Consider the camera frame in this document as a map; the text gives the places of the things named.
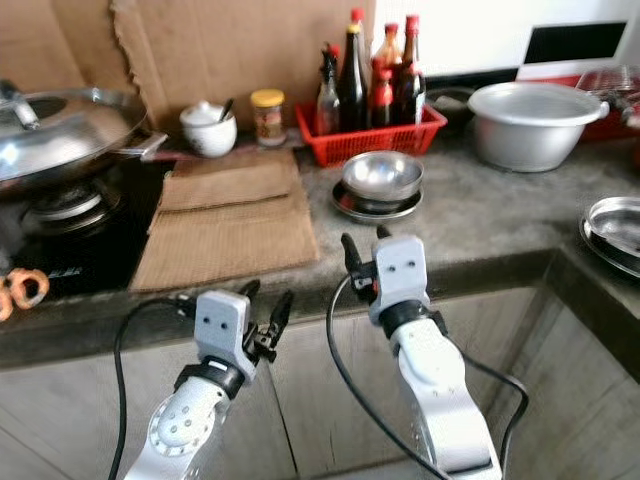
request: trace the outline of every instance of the bread ring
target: bread ring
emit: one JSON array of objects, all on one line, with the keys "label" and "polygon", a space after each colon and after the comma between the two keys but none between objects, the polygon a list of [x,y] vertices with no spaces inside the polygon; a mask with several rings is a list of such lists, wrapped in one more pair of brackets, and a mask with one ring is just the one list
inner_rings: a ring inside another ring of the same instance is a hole
[{"label": "bread ring", "polygon": [[[24,268],[16,268],[7,275],[7,279],[11,282],[9,292],[16,305],[23,310],[35,307],[39,304],[49,292],[49,278],[40,270],[25,270]],[[33,297],[27,294],[25,282],[28,280],[38,284],[38,293]]]},{"label": "bread ring", "polygon": [[7,320],[13,313],[11,294],[4,286],[4,277],[0,277],[0,322]]}]

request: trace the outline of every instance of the kitchen counter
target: kitchen counter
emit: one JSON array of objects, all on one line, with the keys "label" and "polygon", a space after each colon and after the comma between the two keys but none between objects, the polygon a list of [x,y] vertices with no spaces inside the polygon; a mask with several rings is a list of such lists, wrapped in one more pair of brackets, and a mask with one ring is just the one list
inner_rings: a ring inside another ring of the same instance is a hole
[{"label": "kitchen counter", "polygon": [[[468,138],[439,139],[424,157],[424,201],[412,216],[390,228],[423,239],[432,298],[544,284],[639,380],[640,359],[632,354],[632,345],[640,339],[637,283],[595,257],[577,233],[587,205],[607,196],[640,195],[640,172],[632,165],[631,150],[629,141],[580,145],[553,172],[515,174],[479,163]],[[317,168],[307,149],[296,155],[321,260],[260,276],[262,295],[253,313],[263,321],[286,288],[297,295],[292,322],[322,315],[345,273],[341,234],[354,237],[365,260],[375,240],[375,228],[355,224],[331,206],[330,192],[340,169]],[[237,288],[244,281],[215,287]],[[16,312],[0,324],[0,367],[110,351],[119,320],[148,297],[105,292]],[[350,298],[343,307],[356,303]],[[131,324],[125,343],[151,345],[189,338],[192,331],[192,322],[166,307],[152,307]]]}]

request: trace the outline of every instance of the cabinet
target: cabinet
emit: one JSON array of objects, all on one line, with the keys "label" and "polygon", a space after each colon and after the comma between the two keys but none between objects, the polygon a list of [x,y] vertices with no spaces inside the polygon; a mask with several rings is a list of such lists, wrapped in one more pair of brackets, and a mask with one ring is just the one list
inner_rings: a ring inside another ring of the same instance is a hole
[{"label": "cabinet", "polygon": [[[536,291],[520,288],[436,303],[457,343],[496,368],[506,368],[526,338]],[[404,438],[412,416],[401,396],[388,341],[366,313],[336,319],[336,342],[354,381]],[[298,472],[308,478],[402,458],[362,411],[336,370],[324,322],[290,327],[270,365]],[[470,371],[474,398],[487,411],[497,385]]]},{"label": "cabinet", "polygon": [[[531,404],[513,437],[509,477],[640,478],[640,385],[567,307],[543,315],[513,366]],[[518,395],[489,414],[498,441]]]},{"label": "cabinet", "polygon": [[[129,422],[120,477],[142,448],[153,410],[183,366],[196,362],[195,352],[189,342],[123,355]],[[0,386],[1,479],[106,478],[118,431],[111,356],[2,372]],[[295,477],[266,365],[236,397],[212,458],[207,478]]]}]

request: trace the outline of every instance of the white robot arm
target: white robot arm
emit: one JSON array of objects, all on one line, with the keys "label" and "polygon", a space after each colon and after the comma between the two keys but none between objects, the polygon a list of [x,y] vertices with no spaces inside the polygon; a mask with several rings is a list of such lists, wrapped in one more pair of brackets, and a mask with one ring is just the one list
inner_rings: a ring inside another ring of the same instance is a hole
[{"label": "white robot arm", "polygon": [[273,362],[288,323],[290,291],[280,298],[268,325],[250,321],[250,297],[258,287],[254,281],[240,294],[217,290],[198,297],[194,337],[201,363],[183,369],[175,393],[154,412],[142,452],[126,480],[199,478],[193,464],[196,453],[219,439],[240,387],[254,380],[260,358]]},{"label": "white robot arm", "polygon": [[[389,339],[408,400],[419,412],[429,466],[438,471],[439,478],[501,480],[489,429],[465,383],[463,356],[446,335],[442,317],[428,308],[422,241],[409,235],[391,237],[384,227],[379,228],[378,236],[381,239],[373,248],[373,260],[363,264],[351,237],[343,235],[345,263],[352,288],[370,304],[371,322],[382,327]],[[331,338],[330,322],[340,290],[336,290],[327,314],[331,353],[352,392],[372,415],[343,371],[344,364],[336,359],[339,353]]]}]

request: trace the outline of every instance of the black cable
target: black cable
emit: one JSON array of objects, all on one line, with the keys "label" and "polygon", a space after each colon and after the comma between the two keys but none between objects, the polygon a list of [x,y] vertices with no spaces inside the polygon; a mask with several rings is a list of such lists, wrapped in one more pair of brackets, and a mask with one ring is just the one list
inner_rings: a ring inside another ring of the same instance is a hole
[{"label": "black cable", "polygon": [[356,384],[353,382],[351,378],[351,375],[349,375],[349,371],[347,370],[347,367],[345,366],[344,362],[342,361],[342,358],[340,357],[340,352],[338,352],[338,347],[336,345],[336,341],[333,336],[333,312],[335,310],[336,303],[338,302],[338,298],[342,293],[342,290],[350,281],[351,281],[351,277],[349,275],[346,275],[340,282],[340,285],[338,285],[338,287],[333,292],[333,296],[331,297],[331,303],[329,304],[329,308],[327,310],[327,319],[326,319],[327,341],[329,342],[329,350],[331,351],[331,356],[333,357],[333,361],[335,362],[336,367],[338,367],[338,371],[340,372],[342,379],[347,384],[347,387],[349,388],[353,396],[356,398],[360,406],[364,409],[364,411],[367,412],[369,417],[371,417],[371,419],[376,423],[376,425],[378,425],[378,427],[380,427],[380,429],[391,440],[393,440],[393,443],[395,443],[400,448],[400,450],[402,450],[405,453],[405,455],[407,455],[409,458],[411,458],[412,460],[420,464],[420,466],[428,470],[431,474],[435,475],[436,478],[439,478],[440,480],[451,480],[451,477],[449,477],[449,475],[447,475],[445,472],[443,472],[434,464],[432,464],[427,458],[423,457],[418,452],[413,450],[413,448],[411,448],[404,440],[402,440],[393,431],[393,429],[387,424],[387,422],[382,418],[382,416],[378,414],[378,412],[373,407],[373,405],[369,402],[369,400],[364,395],[364,393],[362,393],[362,391],[356,386]]},{"label": "black cable", "polygon": [[[451,343],[456,345],[449,336],[447,336],[447,338],[451,341]],[[490,377],[493,377],[496,380],[499,380],[500,382],[510,386],[514,390],[517,390],[520,394],[520,403],[518,404],[518,408],[516,409],[516,411],[511,416],[511,420],[509,421],[507,428],[504,431],[504,434],[502,436],[502,445],[500,447],[500,468],[502,469],[502,478],[507,478],[507,460],[509,458],[509,450],[511,447],[511,437],[513,435],[513,430],[516,428],[523,415],[527,411],[527,407],[529,406],[529,395],[527,394],[527,389],[517,378],[512,377],[511,375],[500,373],[483,364],[482,362],[475,360],[473,357],[470,357],[469,355],[464,353],[457,345],[456,348],[458,348],[460,354],[462,355],[462,358],[466,363],[471,365],[473,368],[489,375]]]},{"label": "black cable", "polygon": [[170,298],[152,298],[150,300],[146,300],[131,309],[131,311],[127,314],[126,317],[122,320],[120,324],[120,328],[118,329],[118,333],[116,334],[116,338],[113,342],[113,359],[116,364],[116,377],[118,379],[118,396],[120,400],[120,426],[118,430],[118,443],[116,445],[116,451],[113,455],[113,461],[111,462],[111,470],[109,472],[109,480],[115,480],[116,475],[118,474],[118,469],[120,468],[120,460],[122,459],[122,452],[124,451],[124,442],[127,436],[127,391],[124,384],[124,374],[122,372],[122,359],[120,357],[120,349],[122,348],[122,339],[124,337],[125,332],[127,331],[127,327],[129,326],[129,322],[141,311],[151,305],[172,305],[179,306],[180,302],[178,300],[170,299]]}]

